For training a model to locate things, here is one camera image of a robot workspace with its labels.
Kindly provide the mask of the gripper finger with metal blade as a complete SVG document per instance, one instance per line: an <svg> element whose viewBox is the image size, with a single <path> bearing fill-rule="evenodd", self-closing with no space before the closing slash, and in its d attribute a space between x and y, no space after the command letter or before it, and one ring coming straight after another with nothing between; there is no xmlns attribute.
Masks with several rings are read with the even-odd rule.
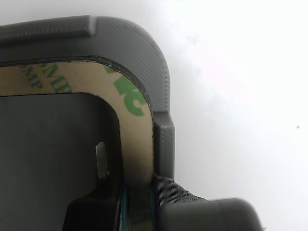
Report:
<svg viewBox="0 0 308 231"><path fill-rule="evenodd" d="M96 146L98 182L94 191L72 201L66 211L64 231L119 231L121 226L123 174L116 167L122 156L107 153L104 142Z"/></svg>

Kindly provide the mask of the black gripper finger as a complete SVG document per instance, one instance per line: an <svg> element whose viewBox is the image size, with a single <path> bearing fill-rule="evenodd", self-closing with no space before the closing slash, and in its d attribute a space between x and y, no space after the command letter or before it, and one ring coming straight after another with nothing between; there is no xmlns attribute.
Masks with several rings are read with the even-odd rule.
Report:
<svg viewBox="0 0 308 231"><path fill-rule="evenodd" d="M207 200L190 193L174 180L153 181L155 228L158 231L261 231L255 209L245 200Z"/></svg>

